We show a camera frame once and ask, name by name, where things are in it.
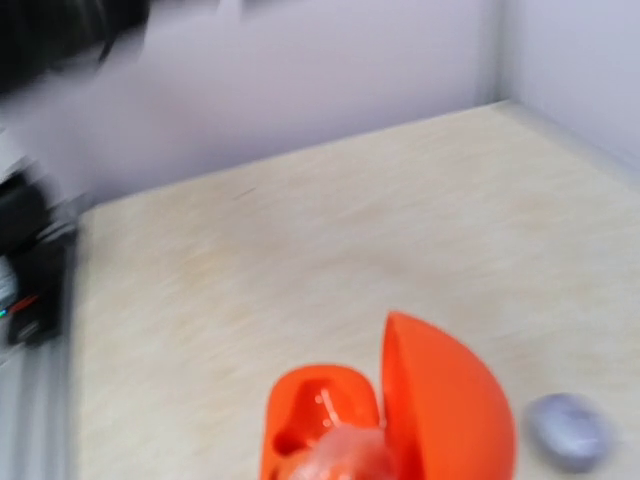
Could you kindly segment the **red round charging case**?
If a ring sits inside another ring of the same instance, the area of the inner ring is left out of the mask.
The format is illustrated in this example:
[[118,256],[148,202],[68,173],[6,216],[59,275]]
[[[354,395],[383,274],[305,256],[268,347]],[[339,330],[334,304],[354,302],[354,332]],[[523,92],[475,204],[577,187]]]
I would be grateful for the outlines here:
[[401,312],[388,315],[382,390],[335,364],[289,371],[273,386],[260,476],[282,468],[341,425],[379,428],[396,479],[510,479],[517,430],[506,395],[486,364],[438,327]]

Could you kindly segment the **purple earbud charging case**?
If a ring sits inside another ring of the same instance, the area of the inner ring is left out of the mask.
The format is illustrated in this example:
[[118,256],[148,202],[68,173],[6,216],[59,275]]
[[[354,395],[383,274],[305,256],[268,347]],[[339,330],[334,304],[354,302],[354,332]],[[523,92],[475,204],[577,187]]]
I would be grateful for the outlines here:
[[593,471],[613,446],[606,418],[575,394],[554,393],[535,399],[525,410],[524,426],[537,452],[567,473]]

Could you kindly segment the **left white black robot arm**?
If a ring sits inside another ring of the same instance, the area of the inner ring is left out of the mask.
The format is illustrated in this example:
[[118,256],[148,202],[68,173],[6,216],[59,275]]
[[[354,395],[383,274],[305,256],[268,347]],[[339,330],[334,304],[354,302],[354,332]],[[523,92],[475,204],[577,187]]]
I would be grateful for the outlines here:
[[[116,41],[143,32],[149,1],[3,1],[1,100],[54,74],[96,70]],[[13,249],[51,222],[47,180],[32,178],[1,119],[1,250]]]

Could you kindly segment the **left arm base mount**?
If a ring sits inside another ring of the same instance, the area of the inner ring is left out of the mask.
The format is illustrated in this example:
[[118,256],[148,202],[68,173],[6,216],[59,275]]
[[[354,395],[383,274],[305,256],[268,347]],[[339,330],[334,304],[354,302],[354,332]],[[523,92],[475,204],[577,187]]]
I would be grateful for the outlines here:
[[9,306],[9,346],[39,346],[61,334],[69,245],[33,243],[9,256],[17,276],[17,299]]

